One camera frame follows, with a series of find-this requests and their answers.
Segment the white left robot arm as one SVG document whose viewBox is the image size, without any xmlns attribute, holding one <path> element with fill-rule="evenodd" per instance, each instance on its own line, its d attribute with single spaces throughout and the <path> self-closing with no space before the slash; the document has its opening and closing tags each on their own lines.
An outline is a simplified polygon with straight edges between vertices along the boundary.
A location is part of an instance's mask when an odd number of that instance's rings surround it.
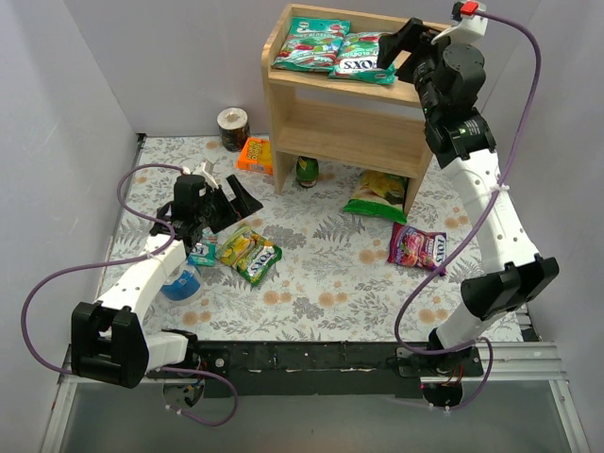
<svg viewBox="0 0 604 453">
<path fill-rule="evenodd" d="M 75 375 L 134 388 L 148 372 L 163 366 L 194 367 L 195 335 L 178 329 L 147 335 L 143 318 L 205 229 L 218 233 L 262 209 L 236 176 L 226 181 L 232 198 L 205 174 L 179 176 L 172 200 L 150 219 L 153 225 L 137 261 L 95 302 L 75 307 L 71 317 Z"/>
</svg>

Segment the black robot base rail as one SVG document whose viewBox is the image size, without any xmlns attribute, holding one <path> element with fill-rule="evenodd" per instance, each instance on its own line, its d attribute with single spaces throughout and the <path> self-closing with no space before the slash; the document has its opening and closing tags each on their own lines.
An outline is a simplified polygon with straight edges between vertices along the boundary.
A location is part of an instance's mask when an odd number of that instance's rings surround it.
<svg viewBox="0 0 604 453">
<path fill-rule="evenodd" d="M 389 395 L 461 402 L 461 379 L 483 375 L 478 349 L 426 356 L 397 343 L 193 343 L 193 362 L 167 365 L 152 378 L 186 379 L 183 399 L 201 397 Z"/>
</svg>

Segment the teal Fox's bag near left arm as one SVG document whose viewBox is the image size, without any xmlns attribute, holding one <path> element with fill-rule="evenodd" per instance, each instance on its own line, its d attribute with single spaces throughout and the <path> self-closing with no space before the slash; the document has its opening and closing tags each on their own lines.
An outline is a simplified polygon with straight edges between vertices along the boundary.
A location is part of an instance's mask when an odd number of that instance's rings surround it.
<svg viewBox="0 0 604 453">
<path fill-rule="evenodd" d="M 212 267 L 216 260 L 216 250 L 217 237 L 204 237 L 192 248 L 188 257 L 188 263 L 195 266 Z"/>
</svg>

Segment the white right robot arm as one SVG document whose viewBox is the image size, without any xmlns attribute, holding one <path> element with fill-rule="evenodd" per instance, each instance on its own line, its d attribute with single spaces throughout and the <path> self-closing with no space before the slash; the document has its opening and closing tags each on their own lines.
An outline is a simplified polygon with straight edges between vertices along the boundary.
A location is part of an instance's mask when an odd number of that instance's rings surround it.
<svg viewBox="0 0 604 453">
<path fill-rule="evenodd" d="M 399 80 L 415 88 L 425 117 L 429 150 L 457 190 L 472 224 L 484 273 L 461 285 L 461 304 L 429 335 L 425 356 L 454 354 L 472 347 L 497 319 L 535 299 L 559 274 L 544 258 L 515 211 L 495 138 L 475 104 L 486 79 L 484 57 L 473 43 L 491 15 L 467 6 L 456 24 L 440 31 L 417 18 L 379 40 L 377 64 L 384 68 L 401 53 Z"/>
</svg>

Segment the teal Fox's candy bag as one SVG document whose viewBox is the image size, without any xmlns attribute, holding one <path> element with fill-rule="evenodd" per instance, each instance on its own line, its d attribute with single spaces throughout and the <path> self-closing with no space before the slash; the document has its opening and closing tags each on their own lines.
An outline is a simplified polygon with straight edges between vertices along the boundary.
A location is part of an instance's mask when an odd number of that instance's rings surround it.
<svg viewBox="0 0 604 453">
<path fill-rule="evenodd" d="M 293 17 L 289 34 L 273 67 L 289 71 L 329 73 L 349 30 L 349 21 Z"/>
<path fill-rule="evenodd" d="M 330 78 L 357 80 L 377 85 L 395 82 L 393 64 L 386 69 L 378 67 L 379 39 L 386 32 L 348 33 L 329 72 Z"/>
</svg>

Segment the yellow green Fox's candy bag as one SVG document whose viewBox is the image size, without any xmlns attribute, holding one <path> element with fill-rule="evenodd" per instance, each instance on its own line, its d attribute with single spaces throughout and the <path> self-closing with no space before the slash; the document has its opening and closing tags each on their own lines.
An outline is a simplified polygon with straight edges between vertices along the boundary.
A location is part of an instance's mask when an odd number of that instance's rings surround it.
<svg viewBox="0 0 604 453">
<path fill-rule="evenodd" d="M 281 260 L 282 250 L 250 225 L 242 224 L 217 249 L 215 258 L 256 287 L 269 269 Z"/>
</svg>

